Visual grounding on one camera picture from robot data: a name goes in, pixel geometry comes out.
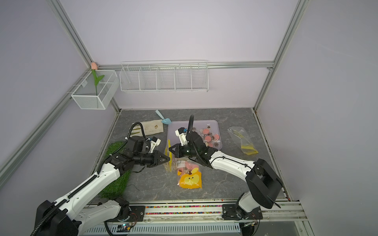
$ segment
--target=green artificial grass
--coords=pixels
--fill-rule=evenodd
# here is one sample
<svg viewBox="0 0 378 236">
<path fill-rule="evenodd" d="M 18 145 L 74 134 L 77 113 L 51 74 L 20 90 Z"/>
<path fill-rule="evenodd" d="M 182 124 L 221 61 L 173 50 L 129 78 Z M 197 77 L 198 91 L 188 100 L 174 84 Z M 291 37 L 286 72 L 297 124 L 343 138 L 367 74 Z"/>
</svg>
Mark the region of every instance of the green artificial grass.
<svg viewBox="0 0 378 236">
<path fill-rule="evenodd" d="M 116 151 L 120 146 L 122 146 L 124 142 L 115 142 L 109 145 L 108 151 L 106 152 L 105 158 L 111 154 L 112 152 Z M 100 193 L 100 197 L 108 198 L 108 199 L 115 199 L 117 197 L 121 197 L 123 192 L 126 189 L 127 181 L 130 177 L 130 171 L 123 174 L 121 177 L 110 183 L 106 186 Z"/>
</svg>

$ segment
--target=black mounting plate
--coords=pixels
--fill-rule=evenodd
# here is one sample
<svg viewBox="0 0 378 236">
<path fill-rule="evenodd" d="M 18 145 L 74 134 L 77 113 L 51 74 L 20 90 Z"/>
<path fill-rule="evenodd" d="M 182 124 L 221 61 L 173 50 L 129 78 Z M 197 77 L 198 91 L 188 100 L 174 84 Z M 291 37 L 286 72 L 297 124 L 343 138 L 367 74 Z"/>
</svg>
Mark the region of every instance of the black mounting plate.
<svg viewBox="0 0 378 236">
<path fill-rule="evenodd" d="M 238 220 L 241 220 L 243 217 L 240 213 L 236 212 L 235 204 L 223 204 L 222 210 L 223 210 L 222 218 L 224 218 L 225 220 L 238 221 Z M 244 219 L 256 219 L 256 220 L 260 219 L 261 220 L 262 214 L 261 212 L 259 212 L 259 210 L 260 208 L 256 207 L 250 213 L 248 213 L 248 215 Z"/>
<path fill-rule="evenodd" d="M 135 215 L 133 215 L 132 213 L 136 214 L 137 218 L 138 218 L 138 222 L 142 222 L 143 221 L 143 217 L 144 217 L 144 210 L 146 208 L 146 206 L 129 206 L 131 211 L 130 211 L 130 217 L 126 220 L 126 222 L 135 222 Z M 120 217 L 115 217 L 114 219 L 110 219 L 108 220 L 108 222 L 118 222 L 118 223 L 121 223 L 119 221 Z"/>
</svg>

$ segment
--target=translucent purple tray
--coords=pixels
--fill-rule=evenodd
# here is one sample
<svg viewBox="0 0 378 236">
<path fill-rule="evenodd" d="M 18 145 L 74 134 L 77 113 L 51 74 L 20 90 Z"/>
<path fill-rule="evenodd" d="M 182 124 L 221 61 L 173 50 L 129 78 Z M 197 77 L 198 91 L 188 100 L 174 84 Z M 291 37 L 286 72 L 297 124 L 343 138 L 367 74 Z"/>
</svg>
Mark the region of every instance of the translucent purple tray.
<svg viewBox="0 0 378 236">
<path fill-rule="evenodd" d="M 170 140 L 170 145 L 173 146 L 177 143 L 180 143 L 180 139 L 176 136 L 175 131 L 181 127 L 187 128 L 189 121 L 173 121 L 171 124 L 168 125 L 168 135 L 167 135 L 167 148 L 168 148 L 168 139 Z M 200 131 L 201 129 L 207 128 L 210 126 L 210 132 L 213 134 L 219 135 L 219 142 L 218 146 L 214 147 L 218 150 L 222 148 L 221 137 L 219 134 L 219 127 L 218 122 L 216 120 L 195 120 L 193 122 L 193 129 L 195 131 Z"/>
</svg>

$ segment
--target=yellow cartoon bag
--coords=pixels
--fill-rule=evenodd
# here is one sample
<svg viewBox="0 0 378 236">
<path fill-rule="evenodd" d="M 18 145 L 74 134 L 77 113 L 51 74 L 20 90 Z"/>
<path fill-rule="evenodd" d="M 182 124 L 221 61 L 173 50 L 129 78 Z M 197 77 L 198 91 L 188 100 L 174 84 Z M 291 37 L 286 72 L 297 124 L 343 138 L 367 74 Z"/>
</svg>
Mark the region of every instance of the yellow cartoon bag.
<svg viewBox="0 0 378 236">
<path fill-rule="evenodd" d="M 199 166 L 190 162 L 178 163 L 177 175 L 180 176 L 180 180 L 177 185 L 182 188 L 202 188 L 201 172 L 199 172 Z"/>
</svg>

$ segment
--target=white wire shelf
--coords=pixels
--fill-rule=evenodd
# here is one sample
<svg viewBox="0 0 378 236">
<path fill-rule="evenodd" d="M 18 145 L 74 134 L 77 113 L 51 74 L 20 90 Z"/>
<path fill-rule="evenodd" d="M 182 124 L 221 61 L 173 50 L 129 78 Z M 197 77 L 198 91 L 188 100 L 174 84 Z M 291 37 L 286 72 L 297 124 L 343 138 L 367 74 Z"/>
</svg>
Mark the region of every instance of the white wire shelf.
<svg viewBox="0 0 378 236">
<path fill-rule="evenodd" d="M 207 61 L 148 61 L 121 64 L 119 79 L 121 90 L 126 93 L 209 90 Z"/>
<path fill-rule="evenodd" d="M 71 95 L 80 109 L 105 110 L 119 87 L 116 71 L 96 70 L 96 75 L 104 75 L 97 84 L 97 90 L 93 74 L 88 72 Z"/>
</svg>

